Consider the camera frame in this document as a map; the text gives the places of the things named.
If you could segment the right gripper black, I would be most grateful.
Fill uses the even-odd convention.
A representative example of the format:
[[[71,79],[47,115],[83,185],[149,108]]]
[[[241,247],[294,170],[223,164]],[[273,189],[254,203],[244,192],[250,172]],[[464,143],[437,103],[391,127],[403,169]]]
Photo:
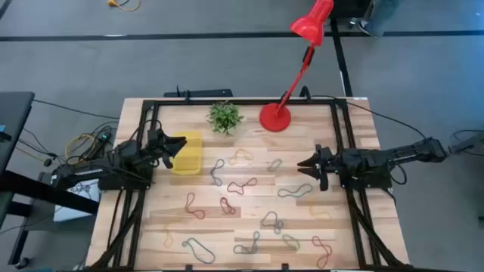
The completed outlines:
[[[341,168],[341,154],[337,152],[332,154],[329,147],[322,147],[320,144],[316,145],[316,154],[313,154],[308,159],[298,162],[300,167],[298,172],[308,175],[320,182],[320,191],[326,191],[329,187],[329,180],[327,174],[336,174]]]

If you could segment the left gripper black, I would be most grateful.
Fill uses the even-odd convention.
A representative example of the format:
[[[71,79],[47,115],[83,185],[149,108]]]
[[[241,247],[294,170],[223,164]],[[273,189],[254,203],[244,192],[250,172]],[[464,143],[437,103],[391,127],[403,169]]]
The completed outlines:
[[[170,157],[176,157],[186,143],[185,136],[167,136],[161,139],[152,137],[150,138],[150,154],[154,159],[162,159],[165,167],[171,169],[173,164]]]

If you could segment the teal rubber band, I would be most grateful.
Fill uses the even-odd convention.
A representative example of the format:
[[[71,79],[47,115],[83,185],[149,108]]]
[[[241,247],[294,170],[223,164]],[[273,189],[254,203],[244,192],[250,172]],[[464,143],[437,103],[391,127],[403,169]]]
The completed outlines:
[[[258,241],[261,237],[261,234],[259,231],[255,231],[253,233],[253,242],[251,246],[244,246],[241,244],[235,245],[233,248],[233,253],[234,254],[240,254],[240,255],[254,255],[258,251]]]
[[[213,264],[216,255],[197,239],[190,237],[181,243],[181,246],[191,252],[193,257],[202,264]]]
[[[313,191],[313,186],[311,184],[302,184],[296,189],[290,190],[287,188],[282,188],[278,191],[278,196],[280,198],[293,197],[300,198]]]

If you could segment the yellow rubber band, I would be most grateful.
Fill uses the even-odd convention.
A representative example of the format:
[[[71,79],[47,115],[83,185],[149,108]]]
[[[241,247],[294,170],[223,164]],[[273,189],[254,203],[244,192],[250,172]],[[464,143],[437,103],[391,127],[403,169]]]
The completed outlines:
[[[172,234],[171,234],[171,230],[169,229],[169,226],[171,224],[177,224],[179,222],[183,221],[183,218],[172,218],[172,219],[169,219],[164,225],[163,225],[163,229],[165,230],[165,233],[166,233],[166,238],[163,242],[163,246],[165,248],[169,248],[172,246],[172,244],[174,243],[174,239],[172,237]]]
[[[308,212],[313,218],[332,219],[331,214],[326,208],[326,202],[316,199],[308,201]]]

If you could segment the blue-grey rubber band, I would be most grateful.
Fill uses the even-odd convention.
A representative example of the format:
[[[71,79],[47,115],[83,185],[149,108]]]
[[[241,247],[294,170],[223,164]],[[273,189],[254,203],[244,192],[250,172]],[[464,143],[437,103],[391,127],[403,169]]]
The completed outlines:
[[[218,169],[223,168],[224,166],[225,166],[224,159],[217,159],[216,164],[210,170],[210,176],[213,180],[213,184],[216,185],[217,187],[222,186],[222,180],[216,176],[216,171]]]

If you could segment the orange rubber band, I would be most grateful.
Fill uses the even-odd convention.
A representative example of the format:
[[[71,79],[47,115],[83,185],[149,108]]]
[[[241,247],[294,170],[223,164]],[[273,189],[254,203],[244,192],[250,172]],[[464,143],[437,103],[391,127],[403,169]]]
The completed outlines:
[[[246,161],[246,162],[251,162],[253,161],[254,156],[251,152],[245,149],[237,149],[234,152],[234,155],[228,159],[228,163],[230,165],[235,165],[239,163],[241,160]]]

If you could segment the grey rubber band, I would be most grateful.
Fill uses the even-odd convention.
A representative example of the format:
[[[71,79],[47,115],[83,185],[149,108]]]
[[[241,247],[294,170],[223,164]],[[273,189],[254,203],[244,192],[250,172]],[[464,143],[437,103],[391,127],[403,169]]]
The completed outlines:
[[[278,217],[274,211],[268,212],[260,221],[263,227],[271,227],[276,235],[280,234],[284,228],[284,222]]]

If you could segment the dark red rubber band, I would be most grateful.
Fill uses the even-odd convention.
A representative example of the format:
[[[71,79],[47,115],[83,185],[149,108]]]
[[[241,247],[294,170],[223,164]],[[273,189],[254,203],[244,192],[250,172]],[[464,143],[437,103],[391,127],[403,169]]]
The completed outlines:
[[[246,181],[243,184],[238,184],[236,182],[231,182],[227,186],[227,192],[228,193],[236,193],[238,195],[244,195],[244,189],[246,187],[253,187],[256,186],[258,183],[258,180],[256,178],[251,178],[248,181]]]
[[[234,208],[233,206],[231,206],[228,202],[228,199],[225,198],[225,197],[222,197],[220,200],[219,200],[219,203],[220,203],[220,206],[222,208],[222,211],[225,213],[225,214],[229,214],[229,215],[233,215],[235,214],[237,211],[236,211],[236,208]]]

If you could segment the green rubber band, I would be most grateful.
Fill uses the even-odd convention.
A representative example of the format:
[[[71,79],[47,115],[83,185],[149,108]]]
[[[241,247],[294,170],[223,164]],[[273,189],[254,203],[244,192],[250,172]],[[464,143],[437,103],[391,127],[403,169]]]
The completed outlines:
[[[281,239],[292,250],[295,250],[295,251],[299,250],[300,243],[297,238],[291,236],[290,234],[283,234],[281,236]]]

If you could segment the yellow translucent plastic bin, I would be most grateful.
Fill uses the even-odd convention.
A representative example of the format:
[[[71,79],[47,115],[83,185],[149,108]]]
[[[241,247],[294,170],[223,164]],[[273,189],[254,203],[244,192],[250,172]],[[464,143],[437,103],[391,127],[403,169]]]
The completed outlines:
[[[187,143],[172,159],[171,173],[197,175],[201,170],[202,134],[198,131],[177,131],[176,137],[186,137]]]

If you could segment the black flat box with antennas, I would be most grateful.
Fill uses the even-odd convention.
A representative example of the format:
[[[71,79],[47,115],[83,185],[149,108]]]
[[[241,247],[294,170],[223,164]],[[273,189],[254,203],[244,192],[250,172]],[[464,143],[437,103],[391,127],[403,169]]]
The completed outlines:
[[[233,97],[231,89],[208,89],[208,90],[181,90],[180,87],[176,87],[176,91],[165,92],[164,97],[182,97],[184,99],[190,99],[193,97]]]

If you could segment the red desk lamp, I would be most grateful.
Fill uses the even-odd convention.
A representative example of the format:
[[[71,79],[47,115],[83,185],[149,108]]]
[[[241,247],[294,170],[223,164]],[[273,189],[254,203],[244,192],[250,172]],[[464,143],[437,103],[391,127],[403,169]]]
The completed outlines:
[[[334,0],[315,0],[311,10],[306,15],[298,18],[290,25],[290,30],[298,36],[303,37],[309,46],[302,59],[302,66],[296,75],[293,83],[284,92],[279,103],[266,104],[260,111],[259,121],[261,126],[272,132],[279,132],[286,129],[291,122],[291,114],[286,104],[289,101],[294,89],[309,68],[317,47],[321,47],[324,37],[323,24],[330,16],[334,8]]]

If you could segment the white printed paper sheet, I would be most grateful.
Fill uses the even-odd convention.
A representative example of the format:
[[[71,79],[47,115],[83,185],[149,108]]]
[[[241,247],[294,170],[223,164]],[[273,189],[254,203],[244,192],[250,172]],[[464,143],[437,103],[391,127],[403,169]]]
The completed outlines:
[[[86,199],[94,200],[95,202],[100,201],[101,193],[98,189],[98,180],[88,180],[82,181],[67,190],[70,193],[74,193],[77,196],[84,197]],[[80,210],[75,210],[71,208],[66,208],[63,206],[55,206],[54,208],[54,222],[69,221],[78,218],[88,217],[90,214],[87,212],[82,212]]]

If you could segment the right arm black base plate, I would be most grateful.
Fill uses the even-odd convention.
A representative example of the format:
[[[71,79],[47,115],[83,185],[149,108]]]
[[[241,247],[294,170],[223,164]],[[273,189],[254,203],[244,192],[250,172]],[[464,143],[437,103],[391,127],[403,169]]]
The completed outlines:
[[[340,172],[340,182],[343,187],[349,187],[355,190],[366,188],[388,189],[392,186],[388,172],[365,172],[360,174]]]

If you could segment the black metal table frame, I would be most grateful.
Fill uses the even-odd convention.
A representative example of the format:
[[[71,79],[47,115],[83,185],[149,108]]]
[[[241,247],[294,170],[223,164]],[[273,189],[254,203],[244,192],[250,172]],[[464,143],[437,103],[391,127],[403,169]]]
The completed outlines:
[[[298,172],[297,163],[309,158],[316,144],[331,149],[339,144],[349,146],[348,130],[354,131],[357,147],[377,148],[379,142],[368,102],[353,100],[349,109],[343,111],[326,100],[316,104],[295,100],[290,104],[290,126],[278,133],[266,131],[259,123],[262,100],[236,98],[233,104],[239,107],[244,118],[231,136],[224,136],[212,132],[207,122],[209,101],[161,102],[157,117],[165,133],[198,131],[202,134],[201,170],[197,175],[175,175],[164,166],[155,169],[154,182],[144,198],[140,232],[135,239],[134,268],[177,270],[191,264],[197,270],[262,270],[289,264],[294,270],[316,269],[316,261],[323,250],[312,244],[313,236],[318,236],[333,249],[327,269],[357,268],[361,257],[357,254],[346,191],[340,186],[339,176],[329,175],[329,188],[323,192],[319,190],[318,181]],[[228,159],[237,149],[251,152],[253,161],[241,160],[230,165]],[[225,166],[216,171],[216,176],[222,180],[220,187],[213,184],[210,176],[217,159],[225,161]],[[268,172],[268,166],[275,159],[283,161],[281,166],[275,172]],[[231,182],[243,184],[251,178],[256,178],[258,183],[246,187],[244,195],[227,192]],[[311,184],[313,191],[300,198],[278,196],[280,189],[293,190],[302,184]],[[203,220],[185,212],[188,193],[196,196],[191,208],[205,211]],[[222,197],[236,208],[235,214],[222,211],[219,203]],[[326,202],[332,219],[313,218],[308,212],[311,199]],[[278,235],[271,227],[260,225],[270,211],[276,212],[284,222]],[[183,218],[183,221],[169,226],[174,243],[165,248],[163,225],[172,218]],[[257,253],[234,254],[235,245],[252,245],[255,231],[261,234]],[[299,250],[289,248],[281,239],[283,234],[297,238]],[[190,237],[215,253],[213,264],[200,263],[182,247],[182,242]]]

